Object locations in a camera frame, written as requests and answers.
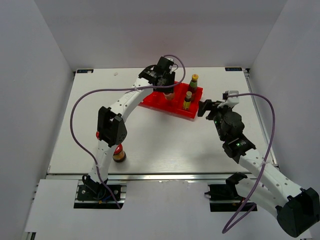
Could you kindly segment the pink cap spice jar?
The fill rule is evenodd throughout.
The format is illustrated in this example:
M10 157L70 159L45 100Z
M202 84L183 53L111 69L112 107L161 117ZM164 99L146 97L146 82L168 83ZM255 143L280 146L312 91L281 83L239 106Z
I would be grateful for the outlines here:
M164 97L166 100L172 101L175 98L175 93L174 92L164 93Z

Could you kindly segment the small yellow label bottle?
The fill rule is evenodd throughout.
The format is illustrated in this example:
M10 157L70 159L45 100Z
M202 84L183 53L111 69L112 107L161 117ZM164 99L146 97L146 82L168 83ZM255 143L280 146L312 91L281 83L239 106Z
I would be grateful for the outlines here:
M189 110L191 101L192 101L192 92L187 91L182 104L182 109L186 111Z

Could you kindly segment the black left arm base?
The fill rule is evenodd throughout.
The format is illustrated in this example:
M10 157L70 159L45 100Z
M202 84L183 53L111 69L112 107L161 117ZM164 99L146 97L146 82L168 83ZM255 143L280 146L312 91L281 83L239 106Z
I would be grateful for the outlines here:
M83 175L81 180L75 194L74 209L119 210L124 205L126 185L107 184L107 189L90 176Z

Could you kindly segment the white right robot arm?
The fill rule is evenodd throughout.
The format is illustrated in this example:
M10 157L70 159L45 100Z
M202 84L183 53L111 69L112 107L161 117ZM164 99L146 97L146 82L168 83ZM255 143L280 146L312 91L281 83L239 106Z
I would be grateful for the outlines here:
M233 111L238 100L199 101L199 117L209 112L206 119L213 121L223 150L228 157L247 169L259 181L237 172L226 180L226 195L236 200L253 192L249 200L268 211L280 227L291 237L302 233L320 221L320 198L313 189L304 189L283 175L263 159L256 146L243 134L242 117Z

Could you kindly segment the red lid sauce jar front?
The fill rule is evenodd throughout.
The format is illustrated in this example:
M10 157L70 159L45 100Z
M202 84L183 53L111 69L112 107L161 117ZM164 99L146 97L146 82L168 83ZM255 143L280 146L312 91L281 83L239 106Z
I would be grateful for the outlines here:
M113 153L113 156L112 156L113 160L116 162L116 163L121 163L123 161L126 160L127 156L126 156L126 153L123 149L123 146L122 144L119 144L116 148L115 148L115 151Z

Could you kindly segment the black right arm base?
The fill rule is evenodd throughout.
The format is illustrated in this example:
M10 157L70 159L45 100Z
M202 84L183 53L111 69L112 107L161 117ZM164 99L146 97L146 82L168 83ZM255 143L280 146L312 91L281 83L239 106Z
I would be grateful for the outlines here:
M209 184L204 196L209 199L211 212L236 212L245 198L238 195L236 184L240 180L247 179L247 175L236 172L222 184Z

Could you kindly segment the yellow cap sauce bottle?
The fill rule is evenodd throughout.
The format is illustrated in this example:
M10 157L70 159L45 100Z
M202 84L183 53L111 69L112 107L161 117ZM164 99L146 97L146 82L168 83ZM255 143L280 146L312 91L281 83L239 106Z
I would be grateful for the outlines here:
M191 92L191 101L195 99L197 88L198 88L198 79L199 76L197 74L193 74L191 76L191 81L188 86L188 91Z

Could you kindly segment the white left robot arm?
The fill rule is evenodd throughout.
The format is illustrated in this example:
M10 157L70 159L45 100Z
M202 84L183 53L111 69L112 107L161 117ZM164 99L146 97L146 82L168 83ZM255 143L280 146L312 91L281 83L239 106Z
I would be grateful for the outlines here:
M127 136L126 120L132 111L150 95L154 90L173 91L175 73L172 72L174 60L168 57L160 57L158 63L148 66L138 75L132 89L120 97L109 107L102 106L98 111L97 152L94 166L88 175L82 177L82 182L90 196L95 200L101 200L110 193L104 184L108 181L108 171L114 152Z

